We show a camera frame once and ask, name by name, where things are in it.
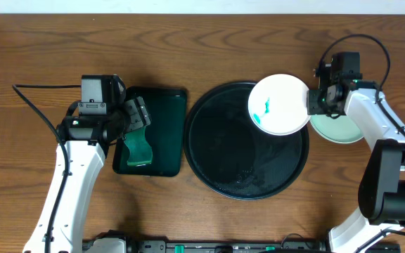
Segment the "mint green plate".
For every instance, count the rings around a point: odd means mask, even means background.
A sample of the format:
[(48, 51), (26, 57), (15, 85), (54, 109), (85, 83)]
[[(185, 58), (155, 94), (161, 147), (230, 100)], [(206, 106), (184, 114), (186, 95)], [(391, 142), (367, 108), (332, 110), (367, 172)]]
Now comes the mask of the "mint green plate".
[(310, 123), (320, 136), (334, 143), (350, 144), (364, 137), (361, 130), (347, 116), (332, 119), (326, 115), (312, 115)]

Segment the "pink plate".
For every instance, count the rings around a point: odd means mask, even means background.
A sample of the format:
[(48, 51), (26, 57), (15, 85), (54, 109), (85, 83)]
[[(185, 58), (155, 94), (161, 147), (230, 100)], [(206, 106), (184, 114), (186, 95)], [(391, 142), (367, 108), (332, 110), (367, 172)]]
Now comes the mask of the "pink plate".
[(289, 74), (265, 77), (252, 88), (247, 109), (256, 127), (274, 136), (287, 136), (306, 126), (308, 86)]

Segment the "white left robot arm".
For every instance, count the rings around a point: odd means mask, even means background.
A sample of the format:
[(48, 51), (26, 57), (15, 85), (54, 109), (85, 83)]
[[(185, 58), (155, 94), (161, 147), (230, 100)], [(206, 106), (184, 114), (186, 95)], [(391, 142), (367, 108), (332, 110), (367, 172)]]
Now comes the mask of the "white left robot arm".
[(112, 141), (150, 124), (142, 97), (115, 104), (73, 103), (53, 131), (58, 134), (56, 167), (37, 226), (24, 252), (132, 252), (123, 233), (108, 231), (84, 244), (84, 224), (96, 179)]

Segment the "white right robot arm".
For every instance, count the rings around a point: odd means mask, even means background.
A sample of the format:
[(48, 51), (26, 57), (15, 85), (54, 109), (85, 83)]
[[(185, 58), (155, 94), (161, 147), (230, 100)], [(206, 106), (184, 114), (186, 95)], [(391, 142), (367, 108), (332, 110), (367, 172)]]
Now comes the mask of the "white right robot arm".
[(390, 233), (405, 236), (405, 125), (375, 82), (347, 80), (307, 92), (308, 115), (345, 115), (360, 129), (371, 156), (359, 206), (332, 228), (332, 252), (365, 252)]

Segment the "green sponge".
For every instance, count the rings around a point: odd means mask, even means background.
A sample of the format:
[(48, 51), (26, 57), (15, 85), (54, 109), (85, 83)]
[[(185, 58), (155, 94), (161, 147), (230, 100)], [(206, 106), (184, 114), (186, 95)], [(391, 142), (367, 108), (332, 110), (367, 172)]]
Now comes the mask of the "green sponge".
[(146, 126), (125, 134), (124, 144), (129, 150), (129, 167), (145, 166), (153, 162), (153, 149), (146, 140)]

